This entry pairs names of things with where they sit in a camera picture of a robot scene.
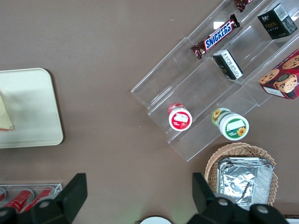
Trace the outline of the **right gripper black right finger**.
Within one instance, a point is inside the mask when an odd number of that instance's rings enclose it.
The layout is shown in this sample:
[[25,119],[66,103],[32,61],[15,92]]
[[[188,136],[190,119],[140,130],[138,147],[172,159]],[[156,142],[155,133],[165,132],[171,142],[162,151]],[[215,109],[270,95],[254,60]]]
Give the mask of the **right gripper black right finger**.
[[248,223],[248,212],[229,199],[216,197],[201,173],[192,175],[192,197],[198,211],[192,224]]

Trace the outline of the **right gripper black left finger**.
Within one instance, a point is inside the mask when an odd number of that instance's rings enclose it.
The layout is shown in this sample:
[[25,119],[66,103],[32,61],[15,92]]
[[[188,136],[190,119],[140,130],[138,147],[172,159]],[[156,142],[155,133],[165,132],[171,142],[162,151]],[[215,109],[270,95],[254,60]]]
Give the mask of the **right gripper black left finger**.
[[54,199],[40,201],[30,210],[32,223],[71,224],[86,199],[86,174],[78,173]]

